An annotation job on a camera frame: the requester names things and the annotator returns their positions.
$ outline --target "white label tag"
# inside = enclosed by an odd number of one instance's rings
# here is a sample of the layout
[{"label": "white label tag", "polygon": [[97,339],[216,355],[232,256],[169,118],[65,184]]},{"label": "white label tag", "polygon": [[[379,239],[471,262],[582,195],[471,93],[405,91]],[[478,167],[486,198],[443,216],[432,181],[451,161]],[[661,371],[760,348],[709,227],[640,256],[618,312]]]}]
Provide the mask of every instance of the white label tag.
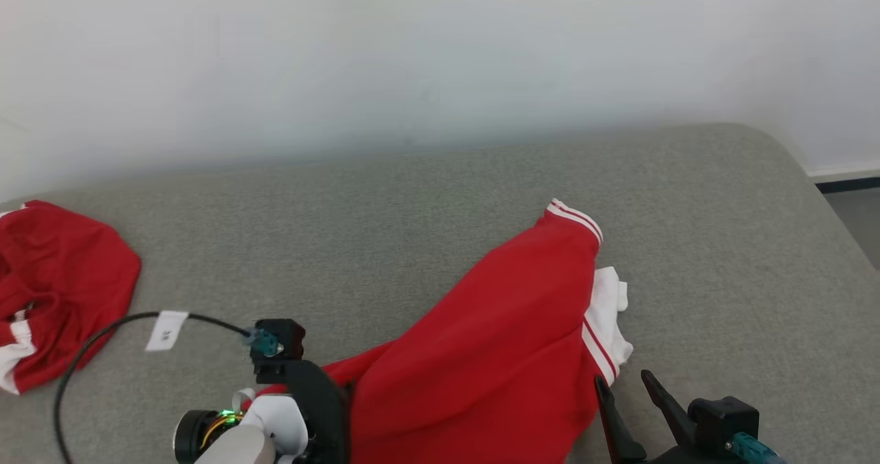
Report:
[{"label": "white label tag", "polygon": [[163,311],[156,319],[150,342],[147,342],[147,351],[167,351],[174,347],[180,327],[186,321],[189,313],[186,311]]}]

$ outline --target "gray mattress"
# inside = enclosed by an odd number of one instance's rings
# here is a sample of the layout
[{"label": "gray mattress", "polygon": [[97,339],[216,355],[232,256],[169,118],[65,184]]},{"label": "gray mattress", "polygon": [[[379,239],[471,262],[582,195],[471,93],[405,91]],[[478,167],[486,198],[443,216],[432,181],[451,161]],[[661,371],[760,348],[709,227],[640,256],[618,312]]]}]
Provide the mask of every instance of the gray mattress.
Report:
[{"label": "gray mattress", "polygon": [[[761,439],[789,462],[873,459],[877,274],[792,158],[745,126],[40,195],[109,223],[140,254],[132,311],[293,317],[318,363],[396,338],[553,197],[602,225],[598,266],[629,282],[620,329],[635,354],[613,391],[648,455],[673,440],[646,368],[682,404],[754,405]],[[172,351],[144,353],[150,330],[123,327],[72,380],[63,421],[76,463],[173,462],[186,410],[227,408],[252,386],[228,333],[188,323]],[[0,395],[0,462],[60,461],[53,394]],[[607,462],[605,445],[594,423],[569,460]]]}]

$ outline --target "black baseboard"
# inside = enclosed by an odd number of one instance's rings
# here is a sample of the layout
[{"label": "black baseboard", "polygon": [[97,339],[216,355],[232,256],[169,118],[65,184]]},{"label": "black baseboard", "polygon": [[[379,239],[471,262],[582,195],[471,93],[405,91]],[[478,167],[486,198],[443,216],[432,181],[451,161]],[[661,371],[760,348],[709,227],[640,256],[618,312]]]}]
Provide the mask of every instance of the black baseboard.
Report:
[{"label": "black baseboard", "polygon": [[822,182],[816,185],[823,195],[832,192],[858,191],[860,189],[880,188],[880,177],[867,177],[865,179],[838,180],[837,182]]}]

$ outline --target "white wall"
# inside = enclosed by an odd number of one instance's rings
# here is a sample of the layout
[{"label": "white wall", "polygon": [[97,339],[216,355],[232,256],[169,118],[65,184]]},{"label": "white wall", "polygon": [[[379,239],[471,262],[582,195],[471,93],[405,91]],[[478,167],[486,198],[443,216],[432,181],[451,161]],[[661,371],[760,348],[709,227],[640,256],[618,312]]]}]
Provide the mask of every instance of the white wall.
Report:
[{"label": "white wall", "polygon": [[880,166],[880,0],[0,0],[0,200],[505,133],[735,120]]}]

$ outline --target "teal connector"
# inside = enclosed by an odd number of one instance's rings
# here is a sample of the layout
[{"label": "teal connector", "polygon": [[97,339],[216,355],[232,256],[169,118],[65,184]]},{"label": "teal connector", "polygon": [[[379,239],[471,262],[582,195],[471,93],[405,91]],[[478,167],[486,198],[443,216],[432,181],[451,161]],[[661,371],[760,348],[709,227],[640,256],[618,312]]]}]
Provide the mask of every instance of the teal connector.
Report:
[{"label": "teal connector", "polygon": [[272,333],[262,329],[255,329],[254,327],[250,327],[247,331],[251,335],[242,339],[245,345],[251,346],[252,349],[257,349],[265,357],[273,357],[273,355],[278,354],[280,346],[278,345],[278,339]]},{"label": "teal connector", "polygon": [[736,433],[728,450],[752,464],[786,464],[779,454],[745,433]]}]

